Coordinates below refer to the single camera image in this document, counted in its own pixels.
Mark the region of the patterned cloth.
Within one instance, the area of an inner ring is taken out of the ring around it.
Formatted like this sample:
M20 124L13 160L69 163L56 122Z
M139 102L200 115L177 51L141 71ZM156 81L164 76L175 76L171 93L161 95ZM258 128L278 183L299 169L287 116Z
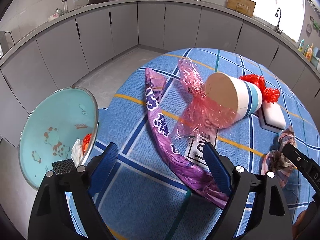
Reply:
M291 125L280 133L278 143L279 148L277 150L271 150L264 156L260 173L265 175L267 172L273 172L280 186L284 188L295 168L293 163L282 153L284 146L287 144L297 146L295 132Z

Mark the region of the black mesh scrubber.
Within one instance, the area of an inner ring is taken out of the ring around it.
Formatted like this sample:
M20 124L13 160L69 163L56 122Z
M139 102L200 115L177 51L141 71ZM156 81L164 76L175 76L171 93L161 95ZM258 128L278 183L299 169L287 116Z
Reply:
M52 167L56 175L63 175L72 172L75 169L75 164L72 159L66 159L52 163Z

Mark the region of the white black sponge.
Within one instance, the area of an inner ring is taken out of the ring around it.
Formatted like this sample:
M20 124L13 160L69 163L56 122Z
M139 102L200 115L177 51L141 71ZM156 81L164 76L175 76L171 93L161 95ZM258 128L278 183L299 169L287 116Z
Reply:
M286 127L286 121L281 107L277 103L263 101L258 111L262 129L279 133Z

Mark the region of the white tissue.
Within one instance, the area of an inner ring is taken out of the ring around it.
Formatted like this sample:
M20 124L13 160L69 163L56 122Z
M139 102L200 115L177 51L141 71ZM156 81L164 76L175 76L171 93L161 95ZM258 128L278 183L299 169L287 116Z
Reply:
M71 150L71 159L75 167L80 165L82 158L83 158L82 141L80 139L77 139Z

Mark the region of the red mesh trash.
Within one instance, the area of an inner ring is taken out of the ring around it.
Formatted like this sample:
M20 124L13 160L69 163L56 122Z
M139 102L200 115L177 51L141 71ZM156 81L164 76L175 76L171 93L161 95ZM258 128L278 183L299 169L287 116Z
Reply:
M85 137L82 140L82 152L83 153L85 153L89 147L91 136L92 136L92 134L89 133L89 134L85 135Z

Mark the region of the purple snack wrapper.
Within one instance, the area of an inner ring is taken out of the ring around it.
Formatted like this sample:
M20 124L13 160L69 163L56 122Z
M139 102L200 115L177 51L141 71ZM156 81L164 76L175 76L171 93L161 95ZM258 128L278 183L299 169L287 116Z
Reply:
M160 107L166 83L163 75L151 68L145 69L146 112L157 151L167 167L187 187L224 209L228 197L219 190L211 173L182 156L171 141L170 130Z

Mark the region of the pink plastic wrapper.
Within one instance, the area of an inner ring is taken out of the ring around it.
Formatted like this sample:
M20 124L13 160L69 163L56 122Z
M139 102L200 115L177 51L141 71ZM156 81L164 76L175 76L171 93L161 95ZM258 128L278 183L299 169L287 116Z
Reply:
M232 125L236 111L225 107L206 95L204 82L190 58L178 61L180 83L191 95L191 101L178 118L175 138L214 136L216 131Z

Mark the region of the kitchen faucet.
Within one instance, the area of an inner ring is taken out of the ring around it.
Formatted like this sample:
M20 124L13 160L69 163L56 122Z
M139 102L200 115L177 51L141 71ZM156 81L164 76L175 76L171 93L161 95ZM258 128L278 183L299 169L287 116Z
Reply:
M281 20L281 8L280 7L277 9L275 17L278 19L278 22L274 28L274 31L281 35L283 31L279 29L280 20Z

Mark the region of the grey kitchen cabinets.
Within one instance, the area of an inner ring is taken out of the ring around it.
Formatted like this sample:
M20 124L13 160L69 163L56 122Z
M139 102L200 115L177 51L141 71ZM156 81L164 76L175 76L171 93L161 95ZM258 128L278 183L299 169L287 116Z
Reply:
M17 146L44 98L135 47L207 47L242 55L284 81L319 123L319 72L271 28L206 2L119 0L42 24L1 58L1 136Z

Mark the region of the red plastic bag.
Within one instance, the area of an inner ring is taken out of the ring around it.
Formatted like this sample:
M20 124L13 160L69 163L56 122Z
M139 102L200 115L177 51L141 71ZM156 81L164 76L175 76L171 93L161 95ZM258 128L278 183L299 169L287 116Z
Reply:
M278 102L280 97L279 89L266 87L265 78L262 75L243 75L240 76L239 79L256 85L261 91L263 101L266 101L267 103Z

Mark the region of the striped paper cup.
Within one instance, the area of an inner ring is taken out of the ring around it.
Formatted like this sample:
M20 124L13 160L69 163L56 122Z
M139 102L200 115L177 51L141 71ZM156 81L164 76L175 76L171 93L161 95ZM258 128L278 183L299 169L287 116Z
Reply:
M214 73L204 83L206 96L235 112L237 122L256 112L263 103L260 89L247 81L225 73Z

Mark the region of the blue plaid tablecloth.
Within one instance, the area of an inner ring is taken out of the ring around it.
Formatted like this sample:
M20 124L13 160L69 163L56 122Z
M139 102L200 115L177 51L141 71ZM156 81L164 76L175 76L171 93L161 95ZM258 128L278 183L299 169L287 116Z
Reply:
M160 158L148 123L145 69L152 68L167 79L161 100L162 118L172 130L187 107L190 94L179 82L178 61L190 58L203 81L213 72L238 78L263 75L266 86L280 90L278 103L286 127L292 125L297 148L319 163L319 132L299 98L266 67L239 54L208 48L187 48L161 55L138 68L114 95L108 108L99 109L99 131L91 157L100 155L110 142L119 148L117 162L102 191L93 201L116 239L205 239L222 210L192 193ZM228 129L201 139L174 140L180 154L206 168L203 146L211 142L221 155L248 172L259 174L263 157L278 148L278 133L262 129L258 113L252 113ZM283 189L294 223L313 201L311 185L296 169Z

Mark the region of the wooden cutting board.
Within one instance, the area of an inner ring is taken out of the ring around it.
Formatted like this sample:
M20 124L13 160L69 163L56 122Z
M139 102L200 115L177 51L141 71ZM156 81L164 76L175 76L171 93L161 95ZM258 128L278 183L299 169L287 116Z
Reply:
M238 13L253 17L256 3L252 0L227 0L227 8Z

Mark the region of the white microwave oven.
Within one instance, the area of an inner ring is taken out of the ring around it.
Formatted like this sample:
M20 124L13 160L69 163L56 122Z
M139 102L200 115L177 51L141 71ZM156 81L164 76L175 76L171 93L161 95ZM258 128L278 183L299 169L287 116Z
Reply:
M4 31L0 31L0 57L4 56L9 50L8 42Z

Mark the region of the glass jar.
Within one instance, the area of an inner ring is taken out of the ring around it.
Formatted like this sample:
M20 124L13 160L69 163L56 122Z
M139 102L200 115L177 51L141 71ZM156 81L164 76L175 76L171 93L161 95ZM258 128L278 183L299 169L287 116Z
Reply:
M61 0L62 5L63 5L63 13L64 13L64 14L67 14L67 13L69 12L67 1L68 1L68 0Z

